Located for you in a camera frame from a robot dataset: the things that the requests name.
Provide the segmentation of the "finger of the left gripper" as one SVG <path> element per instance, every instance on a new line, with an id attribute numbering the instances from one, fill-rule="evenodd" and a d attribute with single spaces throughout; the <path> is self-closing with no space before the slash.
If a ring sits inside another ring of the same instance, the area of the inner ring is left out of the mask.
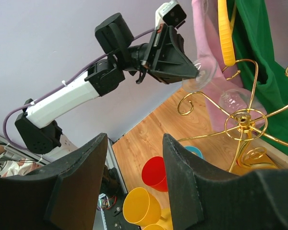
<path id="1" fill-rule="evenodd" d="M 196 78 L 199 72 L 193 62 L 185 55 L 185 53 L 179 52 L 178 55 L 182 58 L 183 64 L 178 66 L 178 69 L 174 72 L 177 73 L 179 77 L 182 77 L 182 80 Z"/>

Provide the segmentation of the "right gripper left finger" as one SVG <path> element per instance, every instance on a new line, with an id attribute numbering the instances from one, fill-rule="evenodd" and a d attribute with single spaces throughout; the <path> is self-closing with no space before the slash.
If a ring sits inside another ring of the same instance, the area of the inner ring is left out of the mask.
<path id="1" fill-rule="evenodd" d="M 0 178 L 0 230 L 91 230 L 107 148 L 101 133 L 27 175 Z"/>

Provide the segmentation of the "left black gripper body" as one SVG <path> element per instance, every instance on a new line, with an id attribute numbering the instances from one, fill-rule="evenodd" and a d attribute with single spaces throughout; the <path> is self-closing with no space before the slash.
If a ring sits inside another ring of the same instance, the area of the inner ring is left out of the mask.
<path id="1" fill-rule="evenodd" d="M 158 82 L 172 84 L 182 81 L 174 71 L 183 64 L 178 55 L 184 53 L 184 39 L 173 26 L 165 23 L 158 25 L 151 36 L 143 67 Z"/>

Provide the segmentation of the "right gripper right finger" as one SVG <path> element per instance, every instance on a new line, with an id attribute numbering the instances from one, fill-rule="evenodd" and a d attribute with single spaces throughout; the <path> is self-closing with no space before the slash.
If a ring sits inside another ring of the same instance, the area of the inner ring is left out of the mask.
<path id="1" fill-rule="evenodd" d="M 163 136 L 176 230 L 288 230 L 288 169 L 226 172 Z"/>

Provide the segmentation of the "blue plastic goblet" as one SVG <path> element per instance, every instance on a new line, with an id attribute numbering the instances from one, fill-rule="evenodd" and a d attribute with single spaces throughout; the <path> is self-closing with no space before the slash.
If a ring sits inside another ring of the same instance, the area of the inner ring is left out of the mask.
<path id="1" fill-rule="evenodd" d="M 202 152 L 197 147 L 185 146 L 185 149 L 204 160 L 204 156 L 203 156 Z"/>

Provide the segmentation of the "clear wine glass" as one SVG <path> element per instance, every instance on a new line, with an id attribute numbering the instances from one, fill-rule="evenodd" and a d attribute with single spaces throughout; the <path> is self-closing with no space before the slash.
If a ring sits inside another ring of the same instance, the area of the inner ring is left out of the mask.
<path id="1" fill-rule="evenodd" d="M 194 65 L 199 75 L 194 79 L 183 80 L 183 89 L 187 92 L 202 92 L 225 110 L 222 112 L 206 99 L 212 129 L 222 131 L 228 115 L 249 106 L 252 92 L 227 80 L 212 56 L 203 56 Z"/>

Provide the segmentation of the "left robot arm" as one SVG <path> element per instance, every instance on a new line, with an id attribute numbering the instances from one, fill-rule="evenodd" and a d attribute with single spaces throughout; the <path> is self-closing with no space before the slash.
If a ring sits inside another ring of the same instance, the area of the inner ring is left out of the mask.
<path id="1" fill-rule="evenodd" d="M 115 90 L 125 80 L 125 72 L 138 74 L 137 84 L 147 75 L 164 84 L 196 78 L 199 72 L 185 55 L 183 37 L 177 32 L 185 19 L 185 14 L 169 14 L 156 24 L 149 42 L 136 46 L 121 13 L 105 19 L 95 28 L 104 56 L 52 95 L 28 100 L 28 107 L 18 115 L 15 126 L 26 148 L 35 154 L 61 150 L 63 131 L 56 119 Z"/>

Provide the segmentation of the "right yellow plastic cup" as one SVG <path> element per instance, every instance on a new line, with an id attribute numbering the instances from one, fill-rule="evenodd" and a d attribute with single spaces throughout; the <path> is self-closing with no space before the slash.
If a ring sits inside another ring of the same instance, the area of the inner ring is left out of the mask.
<path id="1" fill-rule="evenodd" d="M 146 226 L 144 230 L 173 230 L 170 208 L 162 209 L 160 220 L 155 224 Z"/>

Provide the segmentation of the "yellow plastic cup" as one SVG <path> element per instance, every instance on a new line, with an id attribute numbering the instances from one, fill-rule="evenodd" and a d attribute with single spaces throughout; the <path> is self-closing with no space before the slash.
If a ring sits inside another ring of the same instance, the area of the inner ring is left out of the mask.
<path id="1" fill-rule="evenodd" d="M 162 209 L 160 220 L 155 224 L 146 226 L 144 230 L 173 230 L 170 208 Z"/>
<path id="2" fill-rule="evenodd" d="M 143 187 L 137 187 L 127 194 L 122 211 L 128 223 L 143 227 L 157 223 L 161 217 L 158 200 Z"/>

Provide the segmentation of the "red plastic cup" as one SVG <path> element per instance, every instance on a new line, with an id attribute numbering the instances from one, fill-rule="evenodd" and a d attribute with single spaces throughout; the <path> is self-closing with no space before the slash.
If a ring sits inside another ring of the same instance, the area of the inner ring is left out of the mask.
<path id="1" fill-rule="evenodd" d="M 159 191 L 168 192 L 166 169 L 163 157 L 150 158 L 142 169 L 142 181 L 149 187 Z"/>

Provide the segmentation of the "left yellow plastic cup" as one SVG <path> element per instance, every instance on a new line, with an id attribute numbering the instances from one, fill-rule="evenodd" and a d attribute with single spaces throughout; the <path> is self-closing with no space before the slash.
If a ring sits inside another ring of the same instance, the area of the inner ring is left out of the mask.
<path id="1" fill-rule="evenodd" d="M 122 211 L 128 223 L 143 227 L 157 223 L 161 217 L 158 200 L 143 187 L 137 187 L 127 194 Z"/>

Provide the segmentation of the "yellow clothes hanger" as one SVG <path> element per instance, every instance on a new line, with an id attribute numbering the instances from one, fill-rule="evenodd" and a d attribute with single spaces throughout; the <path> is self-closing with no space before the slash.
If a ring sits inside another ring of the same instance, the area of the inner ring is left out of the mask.
<path id="1" fill-rule="evenodd" d="M 226 66 L 233 66 L 236 63 L 232 34 L 236 19 L 237 6 L 234 3 L 231 18 L 228 18 L 226 0 L 217 1 L 218 9 L 218 30 L 222 56 Z"/>

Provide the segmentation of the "pink shirt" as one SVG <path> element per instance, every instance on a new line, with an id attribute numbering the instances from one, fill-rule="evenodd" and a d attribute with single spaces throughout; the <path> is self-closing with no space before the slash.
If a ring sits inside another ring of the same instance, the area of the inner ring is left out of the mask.
<path id="1" fill-rule="evenodd" d="M 205 73 L 208 78 L 207 84 L 201 91 L 231 114 L 246 107 L 246 103 L 241 98 L 243 84 L 239 76 L 226 80 L 230 75 L 223 74 L 221 71 L 225 64 L 219 35 L 214 22 L 205 12 L 204 5 L 204 0 L 192 1 L 193 27 L 200 72 Z"/>

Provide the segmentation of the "green shirt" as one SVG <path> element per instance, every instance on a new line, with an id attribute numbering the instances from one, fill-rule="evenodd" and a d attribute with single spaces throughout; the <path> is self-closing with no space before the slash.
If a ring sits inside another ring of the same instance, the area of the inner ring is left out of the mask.
<path id="1" fill-rule="evenodd" d="M 258 63 L 259 73 L 255 96 L 268 114 L 288 104 L 288 77 L 285 69 L 275 61 L 268 14 L 264 0 L 227 0 L 228 17 L 236 3 L 233 30 L 236 59 L 251 59 Z M 240 77 L 246 89 L 252 90 L 254 65 L 238 63 Z M 288 143 L 288 109 L 268 118 L 266 133 Z M 261 137 L 288 155 L 288 147 Z"/>

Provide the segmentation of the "wooden clothes rack frame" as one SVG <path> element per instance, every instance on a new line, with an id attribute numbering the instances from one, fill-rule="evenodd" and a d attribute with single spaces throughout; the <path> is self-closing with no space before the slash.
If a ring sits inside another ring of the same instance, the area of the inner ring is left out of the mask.
<path id="1" fill-rule="evenodd" d="M 267 155 L 271 158 L 272 161 L 274 161 L 277 166 L 288 169 L 288 156 L 283 152 L 279 151 L 277 148 L 273 147 L 272 145 L 261 139 L 251 141 L 251 145 L 253 147 L 266 148 Z"/>

